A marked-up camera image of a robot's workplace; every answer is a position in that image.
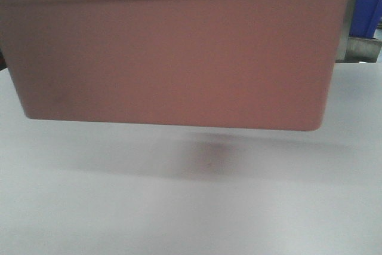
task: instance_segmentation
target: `white table surface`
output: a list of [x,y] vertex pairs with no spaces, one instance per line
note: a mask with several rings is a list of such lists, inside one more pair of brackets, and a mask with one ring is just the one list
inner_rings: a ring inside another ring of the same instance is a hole
[[382,64],[314,132],[37,121],[0,72],[0,254],[381,255]]

